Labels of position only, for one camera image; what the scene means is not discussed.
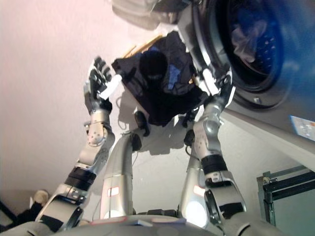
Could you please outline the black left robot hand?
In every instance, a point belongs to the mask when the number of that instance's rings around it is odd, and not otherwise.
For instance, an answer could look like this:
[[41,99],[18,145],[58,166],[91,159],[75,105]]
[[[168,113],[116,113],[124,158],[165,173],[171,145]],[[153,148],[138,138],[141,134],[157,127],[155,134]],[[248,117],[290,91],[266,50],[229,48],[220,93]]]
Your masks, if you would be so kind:
[[115,92],[123,77],[120,73],[111,74],[106,61],[97,56],[92,61],[87,80],[83,86],[84,102],[89,114],[98,110],[112,111],[109,97]]

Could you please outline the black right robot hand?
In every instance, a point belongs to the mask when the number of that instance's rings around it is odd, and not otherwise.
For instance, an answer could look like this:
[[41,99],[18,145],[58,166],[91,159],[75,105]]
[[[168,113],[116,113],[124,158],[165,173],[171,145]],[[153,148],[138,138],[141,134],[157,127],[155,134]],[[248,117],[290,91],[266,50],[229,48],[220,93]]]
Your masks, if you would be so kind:
[[217,78],[212,75],[210,69],[204,69],[199,76],[198,87],[207,95],[203,103],[204,107],[216,104],[221,110],[230,105],[236,90],[231,68]]

